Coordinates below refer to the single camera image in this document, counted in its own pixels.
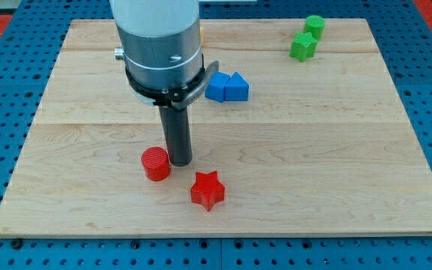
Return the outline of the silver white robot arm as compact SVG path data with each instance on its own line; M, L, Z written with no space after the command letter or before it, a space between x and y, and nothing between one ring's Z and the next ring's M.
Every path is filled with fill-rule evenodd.
M219 62L204 64L198 0L110 0L121 49L115 56L145 103L183 110L200 97Z

